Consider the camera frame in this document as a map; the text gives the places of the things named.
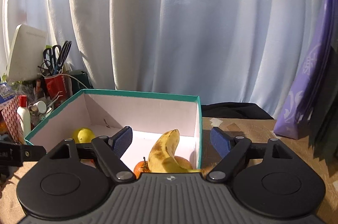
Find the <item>orange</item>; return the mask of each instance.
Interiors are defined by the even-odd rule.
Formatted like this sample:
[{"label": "orange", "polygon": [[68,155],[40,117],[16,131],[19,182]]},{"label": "orange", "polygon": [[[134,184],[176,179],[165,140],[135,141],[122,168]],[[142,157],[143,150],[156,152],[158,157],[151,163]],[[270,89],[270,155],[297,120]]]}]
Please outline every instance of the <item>orange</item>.
[{"label": "orange", "polygon": [[175,160],[180,165],[180,167],[185,169],[193,169],[191,163],[187,159],[175,155]]},{"label": "orange", "polygon": [[150,173],[148,161],[146,161],[145,157],[143,158],[143,161],[138,162],[134,168],[134,174],[137,179],[140,177],[141,173]]}]

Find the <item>scissors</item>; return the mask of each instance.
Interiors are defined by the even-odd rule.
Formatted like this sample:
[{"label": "scissors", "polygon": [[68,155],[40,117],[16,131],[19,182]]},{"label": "scissors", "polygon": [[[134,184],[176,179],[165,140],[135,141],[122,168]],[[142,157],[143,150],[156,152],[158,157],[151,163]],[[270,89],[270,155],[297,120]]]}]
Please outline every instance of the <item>scissors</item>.
[{"label": "scissors", "polygon": [[60,45],[53,45],[52,48],[46,48],[43,51],[43,60],[44,63],[50,73],[50,75],[54,74],[55,71],[55,67],[57,64],[57,60],[56,60],[56,49],[59,50],[59,54],[61,53],[61,46]]},{"label": "scissors", "polygon": [[59,57],[56,61],[55,64],[55,68],[53,71],[53,75],[56,75],[60,72],[60,70],[62,69],[65,60],[67,59],[68,53],[70,51],[70,47],[72,46],[72,42],[71,41],[65,41],[64,45],[62,46],[62,49],[60,51]]}]

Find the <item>lemon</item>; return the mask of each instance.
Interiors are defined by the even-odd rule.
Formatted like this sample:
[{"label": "lemon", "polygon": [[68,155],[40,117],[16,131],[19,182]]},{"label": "lemon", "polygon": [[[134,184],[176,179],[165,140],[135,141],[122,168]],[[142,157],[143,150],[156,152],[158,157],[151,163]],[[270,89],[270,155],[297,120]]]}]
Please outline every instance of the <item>lemon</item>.
[{"label": "lemon", "polygon": [[89,128],[80,128],[73,132],[73,139],[75,143],[90,143],[94,138],[95,134]]}]

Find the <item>blue gripper pad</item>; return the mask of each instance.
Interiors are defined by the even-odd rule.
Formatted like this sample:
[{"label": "blue gripper pad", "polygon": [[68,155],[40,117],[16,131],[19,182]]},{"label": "blue gripper pad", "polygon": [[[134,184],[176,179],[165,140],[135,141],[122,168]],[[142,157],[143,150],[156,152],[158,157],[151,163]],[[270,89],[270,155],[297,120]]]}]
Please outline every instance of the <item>blue gripper pad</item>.
[{"label": "blue gripper pad", "polygon": [[112,146],[113,152],[121,158],[132,142],[132,129],[129,126],[121,129],[117,134],[109,139],[109,145]]},{"label": "blue gripper pad", "polygon": [[216,126],[210,131],[210,143],[221,158],[224,158],[231,150],[231,137],[226,137],[223,134],[224,132]]}]

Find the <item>circular pad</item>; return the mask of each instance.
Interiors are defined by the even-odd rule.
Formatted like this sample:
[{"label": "circular pad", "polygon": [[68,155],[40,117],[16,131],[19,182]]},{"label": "circular pad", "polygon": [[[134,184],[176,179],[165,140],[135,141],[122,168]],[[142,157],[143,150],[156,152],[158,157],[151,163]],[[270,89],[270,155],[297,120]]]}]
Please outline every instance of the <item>circular pad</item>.
[{"label": "circular pad", "polygon": [[105,200],[108,179],[96,168],[70,159],[47,163],[37,163],[18,183],[18,200],[29,214],[64,220],[84,215]]},{"label": "circular pad", "polygon": [[305,163],[276,159],[248,167],[235,176],[235,197],[264,216],[287,219],[313,213],[325,195],[321,178]]},{"label": "circular pad", "polygon": [[44,192],[55,195],[67,195],[77,190],[80,179],[71,173],[53,173],[46,176],[41,182]]},{"label": "circular pad", "polygon": [[290,195],[298,191],[301,182],[291,173],[270,173],[262,179],[263,187],[276,195]]}]

